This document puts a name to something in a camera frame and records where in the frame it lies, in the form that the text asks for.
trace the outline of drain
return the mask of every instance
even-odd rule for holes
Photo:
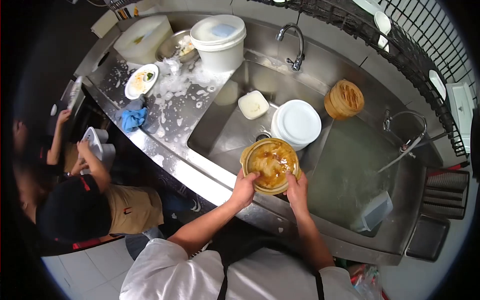
[[[270,136],[268,133],[263,132],[263,133],[261,133],[261,134],[259,134],[259,135],[257,136],[257,138],[255,139],[255,141],[258,142],[259,140],[268,139],[268,138],[270,138],[270,137],[271,137],[271,136]]]

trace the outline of khaki apron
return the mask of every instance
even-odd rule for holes
[[[63,171],[71,172],[73,169],[73,166],[75,166],[75,163],[77,162],[77,159],[78,159],[77,145],[73,143],[66,143],[64,148],[64,156],[65,156],[65,164],[64,164]]]
[[[105,196],[112,214],[109,233],[137,234],[163,224],[162,202],[152,188],[111,184]]]

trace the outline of blue sponge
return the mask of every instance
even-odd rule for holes
[[[228,24],[218,24],[212,27],[212,34],[218,37],[229,37],[232,33],[237,30],[235,27]]]

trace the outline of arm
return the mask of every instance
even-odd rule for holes
[[[88,140],[77,142],[78,154],[83,157],[90,169],[90,175],[95,179],[100,193],[103,193],[110,184],[111,178],[102,162],[92,153]]]
[[[167,240],[180,245],[189,257],[198,252],[240,210],[252,203],[253,181],[258,176],[258,174],[250,173],[244,177],[243,171],[240,170],[232,196],[227,202],[182,226]]]
[[[47,165],[57,165],[59,163],[60,151],[61,151],[61,130],[63,124],[68,120],[71,110],[62,110],[57,119],[57,125],[55,126],[55,133],[53,134],[53,141],[50,150],[47,152]]]
[[[88,169],[88,164],[83,157],[79,157],[70,171],[70,176],[80,176],[80,171],[83,169]]]
[[[316,270],[335,266],[333,257],[328,251],[325,242],[315,226],[307,207],[308,182],[305,173],[302,172],[300,179],[291,173],[287,173],[288,190],[286,192],[290,207],[297,219],[297,227],[302,243],[303,256]]]

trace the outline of sink faucet spout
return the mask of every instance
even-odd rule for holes
[[[276,35],[275,39],[279,42],[282,41],[283,40],[283,35],[291,27],[293,27],[295,29],[295,32],[297,33],[297,36],[300,40],[300,49],[299,49],[299,53],[298,53],[295,61],[292,61],[290,58],[287,58],[287,62],[291,63],[292,64],[292,70],[294,72],[297,72],[297,71],[300,70],[301,63],[305,59],[305,54],[303,54],[303,44],[304,44],[303,33],[301,32],[300,28],[295,23],[287,23],[280,29],[280,31]]]
[[[385,119],[384,119],[384,130],[385,131],[391,131],[390,130],[390,123],[392,122],[392,120],[399,116],[399,115],[403,115],[403,114],[412,114],[414,116],[417,116],[418,118],[420,118],[420,120],[422,121],[423,123],[423,130],[422,132],[420,133],[419,136],[417,136],[416,138],[413,138],[411,140],[409,140],[405,145],[403,145],[401,148],[400,148],[400,151],[401,152],[404,152],[406,148],[408,148],[409,144],[411,141],[414,141],[416,139],[422,139],[425,135],[425,133],[427,132],[427,119],[420,113],[414,111],[414,110],[404,110],[404,111],[401,111],[399,113],[396,113],[395,115],[393,116],[390,116],[390,111],[389,110],[386,110],[385,111]]]

